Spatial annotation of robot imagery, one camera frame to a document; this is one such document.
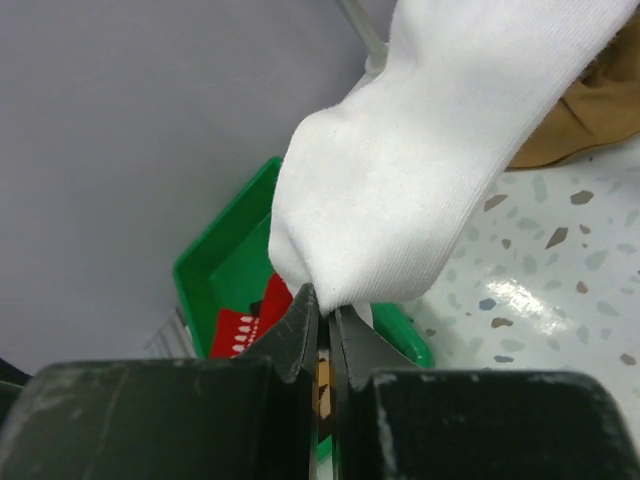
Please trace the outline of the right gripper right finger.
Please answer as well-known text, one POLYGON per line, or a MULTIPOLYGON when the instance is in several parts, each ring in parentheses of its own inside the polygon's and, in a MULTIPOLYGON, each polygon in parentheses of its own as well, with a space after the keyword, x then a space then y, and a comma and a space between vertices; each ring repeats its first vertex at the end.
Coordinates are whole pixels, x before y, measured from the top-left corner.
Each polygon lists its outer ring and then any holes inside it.
POLYGON ((415 365, 351 307, 329 317, 337 479, 635 479, 611 395, 578 372, 415 365))

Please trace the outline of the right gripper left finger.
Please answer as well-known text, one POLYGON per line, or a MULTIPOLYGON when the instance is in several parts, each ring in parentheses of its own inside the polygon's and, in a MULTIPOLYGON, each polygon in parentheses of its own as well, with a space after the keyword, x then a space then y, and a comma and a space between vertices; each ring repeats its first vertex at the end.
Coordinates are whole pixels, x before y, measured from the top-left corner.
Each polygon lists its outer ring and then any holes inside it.
POLYGON ((231 359, 59 363, 1 429, 5 479, 313 479, 320 314, 303 286, 231 359))

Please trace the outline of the red christmas sock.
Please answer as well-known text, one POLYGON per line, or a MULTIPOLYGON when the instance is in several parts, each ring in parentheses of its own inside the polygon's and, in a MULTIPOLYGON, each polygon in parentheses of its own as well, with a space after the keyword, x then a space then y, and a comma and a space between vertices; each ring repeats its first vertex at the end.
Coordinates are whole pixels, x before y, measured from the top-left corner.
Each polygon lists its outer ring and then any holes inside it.
POLYGON ((288 311, 293 297, 281 277, 273 274, 261 301, 249 313, 223 308, 217 316, 216 332, 208 357, 234 358, 245 352, 288 311))

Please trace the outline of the brown argyle sock back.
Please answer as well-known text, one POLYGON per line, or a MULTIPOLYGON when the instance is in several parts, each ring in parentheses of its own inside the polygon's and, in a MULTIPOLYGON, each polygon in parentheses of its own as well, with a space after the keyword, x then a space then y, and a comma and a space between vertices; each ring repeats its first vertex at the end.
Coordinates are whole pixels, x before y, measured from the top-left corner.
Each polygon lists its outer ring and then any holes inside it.
POLYGON ((318 441, 327 440, 332 431, 331 425, 331 366, 329 353, 321 350, 318 354, 317 381, 318 381, 318 441))

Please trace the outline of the white striped sock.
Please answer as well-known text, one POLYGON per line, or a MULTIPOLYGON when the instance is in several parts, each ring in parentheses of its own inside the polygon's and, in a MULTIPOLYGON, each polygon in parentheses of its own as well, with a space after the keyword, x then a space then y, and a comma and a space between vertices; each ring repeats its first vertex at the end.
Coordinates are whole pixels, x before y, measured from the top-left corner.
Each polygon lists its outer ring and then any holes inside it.
POLYGON ((496 178, 634 1, 401 1, 383 72, 304 119, 283 160, 269 258, 323 313, 435 282, 496 178))

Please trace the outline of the green plastic tray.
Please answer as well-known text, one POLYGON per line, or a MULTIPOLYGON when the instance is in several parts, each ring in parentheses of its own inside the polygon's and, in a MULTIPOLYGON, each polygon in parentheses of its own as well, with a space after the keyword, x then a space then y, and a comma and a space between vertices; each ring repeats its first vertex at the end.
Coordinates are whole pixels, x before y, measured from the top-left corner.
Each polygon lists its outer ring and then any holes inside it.
MULTIPOLYGON (((269 159, 176 261, 173 278, 199 356, 208 356, 220 309, 249 313, 262 300, 273 269, 267 244, 271 203, 282 160, 269 159)), ((374 304, 374 330, 420 367, 433 355, 413 320, 394 304, 374 304)), ((318 441, 318 463, 332 451, 318 441)))

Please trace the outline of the white metal drying rack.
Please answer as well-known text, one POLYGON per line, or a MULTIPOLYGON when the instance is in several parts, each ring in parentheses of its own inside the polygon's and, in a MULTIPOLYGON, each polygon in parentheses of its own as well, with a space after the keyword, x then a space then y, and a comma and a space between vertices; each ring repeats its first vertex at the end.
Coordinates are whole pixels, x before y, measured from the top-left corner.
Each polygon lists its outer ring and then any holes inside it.
POLYGON ((336 3, 364 45, 367 53, 365 72, 370 76, 379 75, 387 63, 387 43, 378 35, 375 26, 360 1, 336 0, 336 3))

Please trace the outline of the tan plain sock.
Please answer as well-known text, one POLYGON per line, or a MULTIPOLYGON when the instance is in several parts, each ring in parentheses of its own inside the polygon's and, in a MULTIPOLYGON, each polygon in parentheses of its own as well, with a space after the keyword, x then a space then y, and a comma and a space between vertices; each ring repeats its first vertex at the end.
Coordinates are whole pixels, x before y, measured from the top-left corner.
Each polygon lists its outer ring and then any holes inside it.
POLYGON ((510 162, 546 168, 639 134, 639 13, 570 85, 510 162))

